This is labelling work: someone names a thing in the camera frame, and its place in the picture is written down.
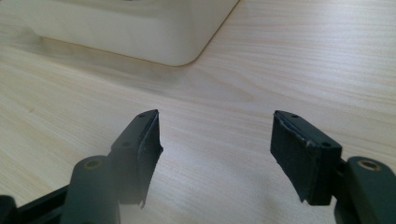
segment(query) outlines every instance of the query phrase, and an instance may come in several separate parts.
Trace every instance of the wooden table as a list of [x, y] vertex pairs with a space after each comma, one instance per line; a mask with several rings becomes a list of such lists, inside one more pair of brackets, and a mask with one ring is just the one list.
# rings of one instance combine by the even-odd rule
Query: wooden table
[[271, 155], [273, 113], [396, 171], [395, 65], [393, 0], [241, 0], [181, 67], [42, 39], [3, 10], [0, 192], [22, 205], [68, 184], [157, 108], [164, 153], [124, 223], [334, 223], [335, 200], [301, 204]]

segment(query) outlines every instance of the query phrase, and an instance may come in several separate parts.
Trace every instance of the black plastic part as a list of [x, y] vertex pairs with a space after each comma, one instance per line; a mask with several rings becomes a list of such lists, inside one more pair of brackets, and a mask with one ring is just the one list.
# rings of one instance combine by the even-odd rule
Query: black plastic part
[[9, 196], [0, 196], [1, 224], [58, 224], [64, 205], [67, 186], [38, 198], [17, 209]]
[[347, 163], [340, 160], [337, 168], [332, 173], [332, 195], [337, 198], [337, 204], [334, 208], [334, 217], [337, 224], [360, 224], [355, 204], [350, 197], [344, 172]]
[[362, 224], [396, 223], [396, 177], [387, 165], [349, 158], [345, 181]]
[[300, 200], [328, 205], [332, 198], [331, 174], [342, 147], [305, 119], [276, 111], [271, 153], [296, 189]]
[[162, 152], [158, 110], [136, 116], [114, 142], [108, 155], [114, 161], [120, 203], [144, 206]]
[[0, 196], [0, 223], [15, 224], [18, 223], [17, 205], [12, 197]]
[[108, 157], [90, 157], [75, 166], [61, 217], [61, 224], [72, 223], [120, 223], [119, 204]]
[[20, 223], [59, 223], [68, 186], [57, 189], [20, 208]]

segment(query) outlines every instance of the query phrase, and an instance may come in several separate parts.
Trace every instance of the white plastic box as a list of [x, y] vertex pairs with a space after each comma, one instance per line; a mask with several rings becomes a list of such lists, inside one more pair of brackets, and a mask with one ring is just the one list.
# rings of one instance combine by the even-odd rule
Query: white plastic box
[[156, 63], [193, 61], [238, 0], [3, 0], [40, 36]]

